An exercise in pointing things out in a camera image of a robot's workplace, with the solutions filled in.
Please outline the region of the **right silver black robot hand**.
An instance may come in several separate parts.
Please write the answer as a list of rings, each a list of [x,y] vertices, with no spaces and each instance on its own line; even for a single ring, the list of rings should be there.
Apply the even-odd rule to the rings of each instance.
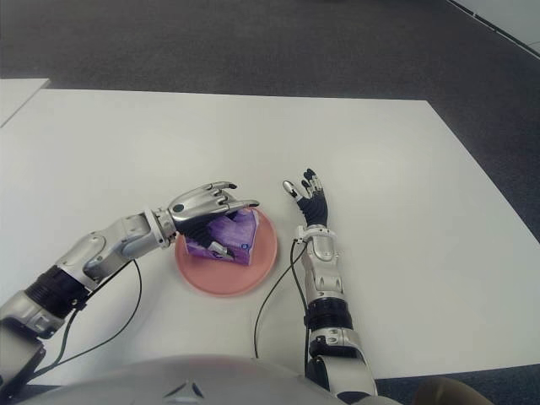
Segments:
[[[283,189],[291,196],[303,213],[306,225],[327,227],[328,206],[327,199],[319,176],[314,170],[308,168],[303,174],[301,185],[307,195],[292,182],[283,181]]]

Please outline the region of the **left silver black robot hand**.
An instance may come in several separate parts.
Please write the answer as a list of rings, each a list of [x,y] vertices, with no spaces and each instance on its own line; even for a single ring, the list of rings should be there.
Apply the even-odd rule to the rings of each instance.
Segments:
[[[208,225],[216,218],[231,215],[243,208],[259,206],[257,200],[237,200],[227,192],[236,188],[237,185],[232,182],[217,181],[176,197],[167,208],[176,231],[208,251],[233,260],[235,254],[211,236]]]

